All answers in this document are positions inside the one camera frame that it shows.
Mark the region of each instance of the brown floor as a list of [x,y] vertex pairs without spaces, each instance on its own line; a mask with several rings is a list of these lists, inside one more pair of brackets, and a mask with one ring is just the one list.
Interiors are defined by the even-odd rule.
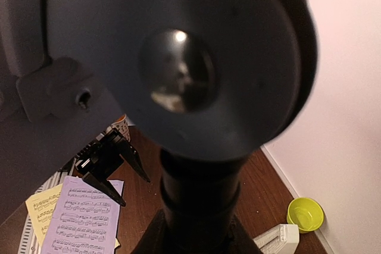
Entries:
[[[131,128],[132,144],[138,150],[151,183],[145,183],[123,164],[111,178],[124,180],[123,196],[127,206],[121,209],[117,238],[121,247],[116,254],[130,253],[152,217],[160,208],[159,147]],[[251,237],[286,223],[286,211],[292,196],[261,151],[253,153],[241,172],[241,198],[236,214]],[[0,249],[16,254],[26,217],[24,205],[0,227]],[[302,234],[296,254],[325,254],[314,233]]]

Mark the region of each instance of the yellow bowl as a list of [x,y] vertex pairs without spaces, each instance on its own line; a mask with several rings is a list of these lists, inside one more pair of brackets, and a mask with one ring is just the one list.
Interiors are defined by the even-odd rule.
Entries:
[[319,229],[324,221],[321,206],[307,197],[294,199],[288,206],[287,223],[297,224],[300,233],[308,233]]

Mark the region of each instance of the paper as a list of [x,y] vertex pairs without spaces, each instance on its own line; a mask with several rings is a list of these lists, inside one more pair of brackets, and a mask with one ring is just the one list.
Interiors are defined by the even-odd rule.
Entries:
[[51,189],[31,195],[25,201],[33,230],[40,245],[45,238],[61,189],[62,184],[59,184]]
[[[123,182],[110,183],[121,193]],[[65,177],[41,254],[114,253],[120,206],[80,178]]]

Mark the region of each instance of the black cylindrical mount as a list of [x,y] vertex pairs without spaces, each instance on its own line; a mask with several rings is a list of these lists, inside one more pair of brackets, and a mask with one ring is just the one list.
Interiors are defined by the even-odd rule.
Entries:
[[199,162],[161,151],[163,209],[178,247],[193,253],[222,244],[239,197],[238,173],[245,161]]

